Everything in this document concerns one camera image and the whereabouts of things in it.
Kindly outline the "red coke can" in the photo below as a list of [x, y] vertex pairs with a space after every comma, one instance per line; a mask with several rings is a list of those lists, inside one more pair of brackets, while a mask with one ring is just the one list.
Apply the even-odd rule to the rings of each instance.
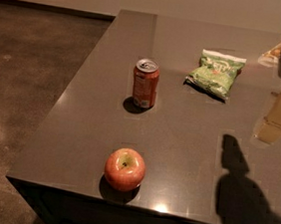
[[141, 109], [154, 106], [157, 82], [159, 80], [158, 64], [152, 59], [140, 59], [134, 68], [133, 101]]

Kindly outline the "green chip bag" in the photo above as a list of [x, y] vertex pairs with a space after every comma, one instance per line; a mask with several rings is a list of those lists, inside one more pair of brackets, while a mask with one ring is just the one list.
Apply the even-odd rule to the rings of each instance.
[[245, 65], [245, 59], [204, 50], [201, 53], [199, 66], [185, 79], [191, 85], [198, 86], [225, 101], [235, 79]]

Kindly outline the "red apple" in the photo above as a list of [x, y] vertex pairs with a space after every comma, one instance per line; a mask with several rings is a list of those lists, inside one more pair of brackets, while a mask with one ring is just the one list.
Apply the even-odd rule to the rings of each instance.
[[133, 149], [113, 152], [105, 163], [106, 181], [117, 191], [128, 192], [138, 188], [145, 175], [145, 162]]

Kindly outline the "yellow snack bag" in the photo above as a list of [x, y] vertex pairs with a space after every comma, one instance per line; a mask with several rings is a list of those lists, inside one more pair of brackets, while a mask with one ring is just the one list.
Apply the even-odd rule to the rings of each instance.
[[274, 48], [266, 51], [262, 56], [258, 58], [258, 63], [267, 67], [275, 67], [279, 64], [279, 58], [281, 57], [281, 43], [277, 44]]

